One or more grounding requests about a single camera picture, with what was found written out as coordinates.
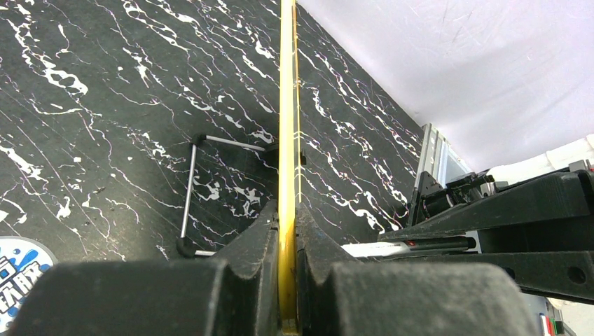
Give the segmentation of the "yellow framed whiteboard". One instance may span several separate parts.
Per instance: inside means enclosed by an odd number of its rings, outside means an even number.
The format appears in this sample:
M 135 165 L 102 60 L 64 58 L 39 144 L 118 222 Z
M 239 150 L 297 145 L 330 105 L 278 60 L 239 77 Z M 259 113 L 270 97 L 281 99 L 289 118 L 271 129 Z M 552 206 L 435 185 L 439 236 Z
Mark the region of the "yellow framed whiteboard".
M 283 335 L 298 335 L 296 206 L 301 200 L 296 2 L 280 1 L 278 303 Z

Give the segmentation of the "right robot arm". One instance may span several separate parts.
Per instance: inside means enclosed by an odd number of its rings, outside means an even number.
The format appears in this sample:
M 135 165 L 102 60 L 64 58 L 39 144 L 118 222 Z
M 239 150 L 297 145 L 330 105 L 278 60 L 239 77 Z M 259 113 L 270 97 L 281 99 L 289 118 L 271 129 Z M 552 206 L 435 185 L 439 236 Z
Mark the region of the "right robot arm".
M 593 303 L 593 136 L 441 185 L 419 176 L 405 228 L 380 242 L 455 243 L 452 262 L 490 263 L 529 294 Z

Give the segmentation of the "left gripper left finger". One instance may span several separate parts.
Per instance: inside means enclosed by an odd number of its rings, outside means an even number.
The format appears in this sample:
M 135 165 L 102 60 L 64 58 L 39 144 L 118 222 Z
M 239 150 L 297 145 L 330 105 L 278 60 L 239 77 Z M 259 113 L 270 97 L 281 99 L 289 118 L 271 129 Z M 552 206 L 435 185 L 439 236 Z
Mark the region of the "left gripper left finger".
M 278 335 L 277 202 L 213 256 L 62 263 L 11 335 Z

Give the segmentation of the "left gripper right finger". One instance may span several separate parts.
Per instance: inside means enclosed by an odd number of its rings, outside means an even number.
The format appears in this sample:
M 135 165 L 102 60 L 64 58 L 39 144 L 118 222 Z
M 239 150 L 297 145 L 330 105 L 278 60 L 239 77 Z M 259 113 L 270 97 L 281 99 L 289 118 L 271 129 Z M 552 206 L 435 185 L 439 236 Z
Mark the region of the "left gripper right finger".
M 501 268 L 467 262 L 362 262 L 310 211 L 296 212 L 298 322 L 303 335 L 537 335 Z

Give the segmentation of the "white marker pen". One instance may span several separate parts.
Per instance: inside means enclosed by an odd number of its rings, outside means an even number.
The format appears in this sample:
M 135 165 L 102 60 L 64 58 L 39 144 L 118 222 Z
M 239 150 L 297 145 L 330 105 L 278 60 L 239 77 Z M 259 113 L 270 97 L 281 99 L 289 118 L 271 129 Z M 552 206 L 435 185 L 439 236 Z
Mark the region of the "white marker pen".
M 365 244 L 345 244 L 341 248 L 355 258 L 407 256 L 419 253 L 464 252 L 476 248 L 473 237 L 378 241 Z

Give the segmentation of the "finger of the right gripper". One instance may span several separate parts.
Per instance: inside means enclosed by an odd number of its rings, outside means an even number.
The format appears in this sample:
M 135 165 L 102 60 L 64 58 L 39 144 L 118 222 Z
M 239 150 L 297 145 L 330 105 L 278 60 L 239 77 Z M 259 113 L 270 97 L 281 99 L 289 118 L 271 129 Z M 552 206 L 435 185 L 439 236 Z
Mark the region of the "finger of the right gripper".
M 464 253 L 376 258 L 378 262 L 489 263 L 502 268 L 522 292 L 593 304 L 593 252 Z
M 420 224 L 378 235 L 378 241 L 403 241 L 460 235 L 467 231 L 593 214 L 593 172 L 556 172 L 472 204 L 457 205 Z

